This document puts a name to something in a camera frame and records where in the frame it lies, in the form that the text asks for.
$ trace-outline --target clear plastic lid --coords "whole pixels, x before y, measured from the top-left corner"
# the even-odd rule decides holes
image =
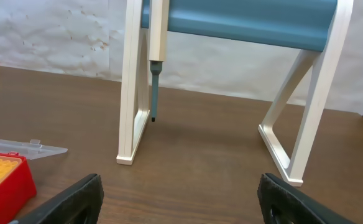
[[[38,159],[67,152],[68,149],[53,146],[44,146],[40,140],[33,139],[29,143],[0,139],[0,153],[18,152],[27,159]]]

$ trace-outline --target white stand leg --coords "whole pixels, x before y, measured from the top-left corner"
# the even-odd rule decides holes
[[[275,101],[271,105],[259,132],[265,141],[283,179],[293,186],[301,186],[303,173],[311,147],[324,110],[326,98],[343,48],[349,27],[353,0],[338,1],[338,6],[329,29],[328,43],[324,52],[317,56],[314,52],[302,50],[295,61]],[[272,130],[275,120],[287,103],[300,80],[313,64],[308,99],[303,113],[298,137],[290,160]]]
[[[117,156],[117,163],[124,165],[133,163],[150,115],[147,31],[140,28],[141,12],[142,0],[127,0]]]

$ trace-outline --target wooden table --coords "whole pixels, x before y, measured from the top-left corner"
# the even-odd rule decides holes
[[[120,92],[119,82],[0,67],[0,139],[68,148],[29,161],[38,195],[19,215],[97,173],[99,223],[263,223],[259,179],[279,175],[257,130],[269,102],[161,88],[157,121],[122,166]],[[275,125],[289,154],[302,113],[288,105]],[[302,192],[363,223],[363,117],[324,112],[303,180]]]

